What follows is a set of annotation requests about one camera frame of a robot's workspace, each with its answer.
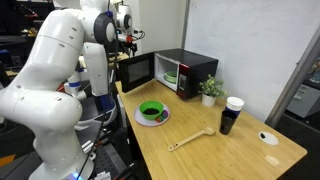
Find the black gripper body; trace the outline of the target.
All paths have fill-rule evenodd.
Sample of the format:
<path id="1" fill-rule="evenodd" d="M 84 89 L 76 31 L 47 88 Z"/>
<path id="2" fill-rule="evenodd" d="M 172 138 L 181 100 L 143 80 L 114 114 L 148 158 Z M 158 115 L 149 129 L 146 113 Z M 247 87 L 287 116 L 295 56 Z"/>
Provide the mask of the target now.
<path id="1" fill-rule="evenodd" d="M 134 56 L 138 50 L 137 44 L 134 42 L 128 42 L 127 43 L 127 48 L 130 50 L 130 53 L 132 56 Z"/>

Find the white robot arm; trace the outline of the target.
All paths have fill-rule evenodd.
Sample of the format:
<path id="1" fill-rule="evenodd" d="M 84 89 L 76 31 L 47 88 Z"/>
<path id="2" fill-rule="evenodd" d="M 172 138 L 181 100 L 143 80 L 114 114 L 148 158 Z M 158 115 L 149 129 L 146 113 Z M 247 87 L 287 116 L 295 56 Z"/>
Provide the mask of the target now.
<path id="1" fill-rule="evenodd" d="M 88 180 L 94 164 L 84 152 L 75 126 L 82 115 L 76 74 L 83 57 L 92 94 L 112 100 L 107 46 L 133 34 L 131 8 L 121 0 L 80 0 L 78 9 L 49 13 L 26 64 L 0 91 L 0 115 L 27 126 L 43 163 L 29 180 Z"/>

